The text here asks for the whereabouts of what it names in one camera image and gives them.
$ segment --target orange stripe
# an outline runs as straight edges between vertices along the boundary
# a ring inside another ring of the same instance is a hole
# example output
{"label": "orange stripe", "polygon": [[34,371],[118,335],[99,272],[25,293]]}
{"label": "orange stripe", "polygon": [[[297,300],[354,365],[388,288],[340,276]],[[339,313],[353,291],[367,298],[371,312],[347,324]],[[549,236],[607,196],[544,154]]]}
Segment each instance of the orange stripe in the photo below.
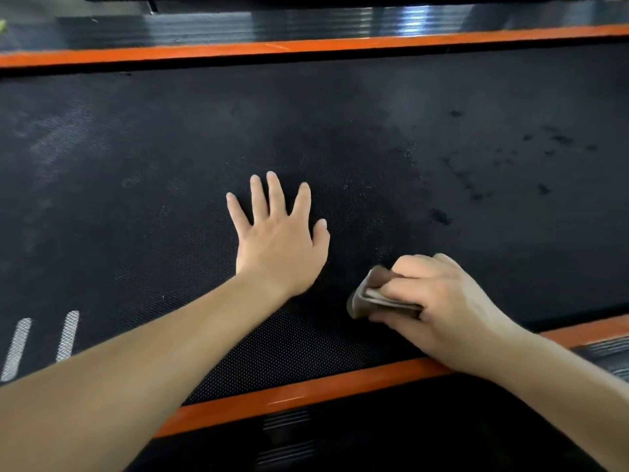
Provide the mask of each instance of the orange stripe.
{"label": "orange stripe", "polygon": [[[566,348],[585,346],[590,343],[629,335],[629,315],[593,323],[570,326],[546,333],[549,338]],[[279,388],[264,389],[254,393],[208,401],[177,410],[155,435],[171,436],[211,425],[246,419],[351,396],[376,389],[388,388],[436,376],[452,373],[433,359],[422,357],[400,363],[370,367],[351,373],[336,374],[317,380],[288,384]]]}
{"label": "orange stripe", "polygon": [[51,66],[124,61],[204,58],[242,54],[305,53],[348,49],[426,47],[469,43],[495,43],[536,39],[592,38],[629,34],[629,24],[537,28],[468,33],[431,34],[426,36],[380,38],[310,39],[274,41],[272,43],[233,43],[229,45],[194,45],[180,47],[83,49],[64,51],[17,51],[0,54],[0,68]]}

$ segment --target person's left hand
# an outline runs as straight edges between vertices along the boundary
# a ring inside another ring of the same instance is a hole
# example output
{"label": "person's left hand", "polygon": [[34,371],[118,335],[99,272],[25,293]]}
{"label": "person's left hand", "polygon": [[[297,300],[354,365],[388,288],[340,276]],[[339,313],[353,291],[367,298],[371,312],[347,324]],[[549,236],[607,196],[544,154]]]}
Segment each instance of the person's left hand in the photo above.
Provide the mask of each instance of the person's left hand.
{"label": "person's left hand", "polygon": [[286,212],[284,192],[277,175],[267,173],[269,202],[260,177],[251,177],[251,202],[254,224],[242,211],[238,199],[227,194],[227,208],[238,233],[236,275],[251,272],[282,289],[290,298],[306,291],[319,276],[328,258],[330,233],[324,219],[319,220],[310,237],[310,187],[299,187],[290,215]]}

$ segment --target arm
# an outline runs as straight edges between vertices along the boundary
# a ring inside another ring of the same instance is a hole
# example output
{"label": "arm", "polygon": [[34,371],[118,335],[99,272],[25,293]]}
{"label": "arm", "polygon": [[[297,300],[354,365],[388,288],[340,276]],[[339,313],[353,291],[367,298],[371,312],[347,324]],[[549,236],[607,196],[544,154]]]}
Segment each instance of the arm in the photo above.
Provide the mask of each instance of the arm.
{"label": "arm", "polygon": [[252,177],[254,225],[227,202],[239,238],[237,274],[177,311],[0,389],[6,471],[119,471],[212,367],[319,275],[330,236],[308,230],[310,189],[291,215],[275,174],[269,207]]}
{"label": "arm", "polygon": [[522,399],[603,467],[629,469],[629,384],[511,321],[454,260],[401,257],[382,293],[424,306],[420,320],[370,319],[429,356],[494,381]]}

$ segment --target folded cloth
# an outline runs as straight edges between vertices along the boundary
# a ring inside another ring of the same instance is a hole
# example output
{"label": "folded cloth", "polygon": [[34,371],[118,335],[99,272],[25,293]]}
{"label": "folded cloth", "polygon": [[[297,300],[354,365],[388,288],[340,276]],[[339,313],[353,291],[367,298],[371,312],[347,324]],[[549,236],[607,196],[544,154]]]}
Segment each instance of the folded cloth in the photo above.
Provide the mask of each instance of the folded cloth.
{"label": "folded cloth", "polygon": [[414,303],[405,303],[387,298],[380,288],[394,278],[402,277],[388,268],[376,265],[369,270],[365,279],[347,300],[347,312],[354,320],[368,317],[374,311],[389,309],[419,318],[423,307]]}

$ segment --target forearm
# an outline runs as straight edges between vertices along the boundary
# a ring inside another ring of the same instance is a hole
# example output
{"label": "forearm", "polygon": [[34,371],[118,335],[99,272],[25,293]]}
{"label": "forearm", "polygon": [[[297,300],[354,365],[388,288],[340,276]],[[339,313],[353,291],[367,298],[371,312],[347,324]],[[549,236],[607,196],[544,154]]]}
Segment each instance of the forearm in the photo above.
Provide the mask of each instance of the forearm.
{"label": "forearm", "polygon": [[491,378],[608,470],[629,469],[629,384],[526,333]]}
{"label": "forearm", "polygon": [[173,313],[0,389],[3,469],[122,470],[208,371],[285,301],[264,281],[233,277]]}

